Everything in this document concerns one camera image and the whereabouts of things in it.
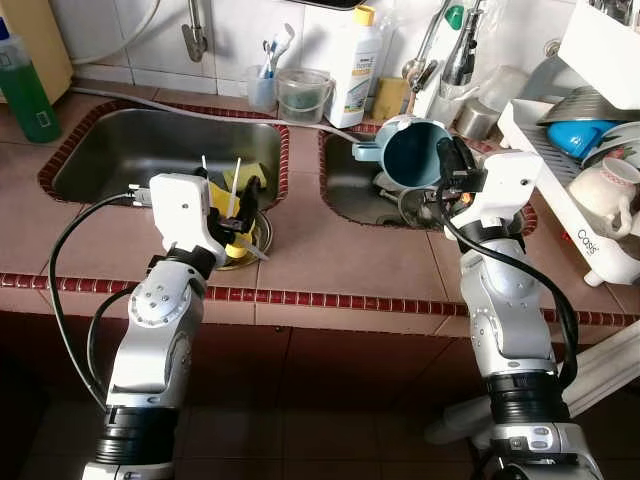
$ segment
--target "blue plastic pitcher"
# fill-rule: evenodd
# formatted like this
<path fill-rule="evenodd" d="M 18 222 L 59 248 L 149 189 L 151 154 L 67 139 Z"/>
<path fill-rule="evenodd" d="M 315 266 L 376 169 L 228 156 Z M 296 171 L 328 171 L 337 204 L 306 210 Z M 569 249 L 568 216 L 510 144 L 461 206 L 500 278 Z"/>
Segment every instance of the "blue plastic pitcher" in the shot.
<path fill-rule="evenodd" d="M 373 142 L 354 143 L 351 153 L 360 162 L 378 162 L 400 186 L 429 187 L 440 180 L 441 138 L 451 138 L 442 124 L 399 115 L 385 122 Z"/>

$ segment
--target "blue bowl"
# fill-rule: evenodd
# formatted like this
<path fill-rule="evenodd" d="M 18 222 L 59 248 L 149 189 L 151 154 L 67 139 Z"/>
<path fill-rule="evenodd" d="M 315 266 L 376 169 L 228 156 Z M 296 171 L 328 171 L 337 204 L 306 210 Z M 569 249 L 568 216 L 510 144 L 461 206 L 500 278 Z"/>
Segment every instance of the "blue bowl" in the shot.
<path fill-rule="evenodd" d="M 583 159 L 602 135 L 618 125 L 607 120 L 556 122 L 547 129 L 549 141 L 570 157 Z"/>

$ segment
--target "bottle cap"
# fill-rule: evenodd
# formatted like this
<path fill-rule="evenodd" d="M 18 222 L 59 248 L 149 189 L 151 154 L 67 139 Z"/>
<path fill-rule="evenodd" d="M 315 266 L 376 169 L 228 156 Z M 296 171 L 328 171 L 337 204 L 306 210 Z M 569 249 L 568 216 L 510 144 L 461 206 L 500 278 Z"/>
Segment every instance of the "bottle cap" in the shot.
<path fill-rule="evenodd" d="M 353 10 L 353 20 L 363 27 L 370 27 L 373 25 L 373 16 L 376 14 L 376 9 L 373 7 L 359 6 Z"/>
<path fill-rule="evenodd" d="M 463 17 L 464 7 L 462 5 L 454 5 L 444 14 L 444 18 L 454 30 L 460 30 L 460 27 L 462 27 Z"/>
<path fill-rule="evenodd" d="M 0 17 L 0 40 L 6 40 L 9 38 L 9 30 L 4 23 L 4 18 Z"/>

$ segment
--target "black cable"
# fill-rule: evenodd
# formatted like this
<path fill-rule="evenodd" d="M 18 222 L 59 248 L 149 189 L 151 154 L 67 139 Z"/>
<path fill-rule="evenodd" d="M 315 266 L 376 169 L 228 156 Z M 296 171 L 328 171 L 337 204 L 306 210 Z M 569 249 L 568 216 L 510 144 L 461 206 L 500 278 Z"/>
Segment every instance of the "black cable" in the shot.
<path fill-rule="evenodd" d="M 493 448 L 489 448 L 482 454 L 477 462 L 474 462 L 475 465 L 473 467 L 470 480 L 484 480 L 484 469 L 487 467 L 494 454 L 495 452 L 493 451 Z"/>
<path fill-rule="evenodd" d="M 562 365 L 560 374 L 558 375 L 560 387 L 564 390 L 571 384 L 571 382 L 573 382 L 578 373 L 578 322 L 576 320 L 575 312 L 571 307 L 571 303 L 564 295 L 564 293 L 562 293 L 562 290 L 560 290 L 558 286 L 542 272 L 539 272 L 532 266 L 527 265 L 520 260 L 496 252 L 495 250 L 491 250 L 490 248 L 484 247 L 479 243 L 476 243 L 473 240 L 467 238 L 451 222 L 449 213 L 447 212 L 446 205 L 442 198 L 443 192 L 444 185 L 440 185 L 436 192 L 436 202 L 438 208 L 440 209 L 442 223 L 444 223 L 444 225 L 449 229 L 454 237 L 456 237 L 460 242 L 464 243 L 469 248 L 481 253 L 482 255 L 486 255 L 487 257 L 493 258 L 494 260 L 506 263 L 507 265 L 510 265 L 531 275 L 551 291 L 553 300 L 556 305 L 558 318 L 560 320 L 560 326 L 562 327 L 562 336 L 565 343 L 564 363 Z"/>
<path fill-rule="evenodd" d="M 107 395 L 107 386 L 102 381 L 102 378 L 100 378 L 95 359 L 95 344 L 98 327 L 100 326 L 100 320 L 102 320 L 102 315 L 104 315 L 104 312 L 106 312 L 111 305 L 113 305 L 122 297 L 126 297 L 127 295 L 133 293 L 135 288 L 135 286 L 127 287 L 107 298 L 104 302 L 102 302 L 102 305 L 98 307 L 98 310 L 96 310 L 96 313 L 93 315 L 91 323 L 89 324 L 89 333 L 87 334 L 87 366 L 89 367 L 89 373 L 93 377 L 93 381 L 98 385 L 98 387 L 100 387 L 100 391 L 105 397 Z"/>
<path fill-rule="evenodd" d="M 60 250 L 64 245 L 64 242 L 67 240 L 71 232 L 73 232 L 78 225 L 80 225 L 88 216 L 94 213 L 96 210 L 104 207 L 105 205 L 109 205 L 123 198 L 133 198 L 132 193 L 121 193 L 118 195 L 112 195 L 107 197 L 99 202 L 91 205 L 85 211 L 81 212 L 76 218 L 74 218 L 69 225 L 64 229 L 64 231 L 60 234 L 58 240 L 53 245 L 53 249 L 51 250 L 51 255 L 49 256 L 49 288 L 51 290 L 51 302 L 53 303 L 53 312 L 56 316 L 56 321 L 58 322 L 58 329 L 60 330 L 60 335 L 62 336 L 62 341 L 64 342 L 64 346 L 67 349 L 67 353 L 71 358 L 71 363 L 73 363 L 76 372 L 80 375 L 82 379 L 82 383 L 84 383 L 87 390 L 91 396 L 95 399 L 95 401 L 100 405 L 102 410 L 106 410 L 106 399 L 103 395 L 100 394 L 100 389 L 98 385 L 93 381 L 91 375 L 86 371 L 86 368 L 80 364 L 78 358 L 76 357 L 75 351 L 73 349 L 73 345 L 71 343 L 71 338 L 69 337 L 69 332 L 67 330 L 67 326 L 65 324 L 64 312 L 62 311 L 62 305 L 60 304 L 60 295 L 58 293 L 58 286 L 56 284 L 56 262 L 58 261 L 58 255 L 60 254 Z"/>

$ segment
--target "yellow bottle cap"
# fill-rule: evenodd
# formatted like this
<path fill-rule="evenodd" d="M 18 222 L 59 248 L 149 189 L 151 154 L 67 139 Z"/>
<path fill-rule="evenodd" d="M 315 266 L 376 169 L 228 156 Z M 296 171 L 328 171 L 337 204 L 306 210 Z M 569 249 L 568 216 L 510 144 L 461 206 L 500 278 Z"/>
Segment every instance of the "yellow bottle cap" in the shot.
<path fill-rule="evenodd" d="M 373 25 L 373 16 L 376 14 L 376 9 L 373 7 L 359 6 L 353 10 L 353 20 L 364 27 L 370 27 Z"/>

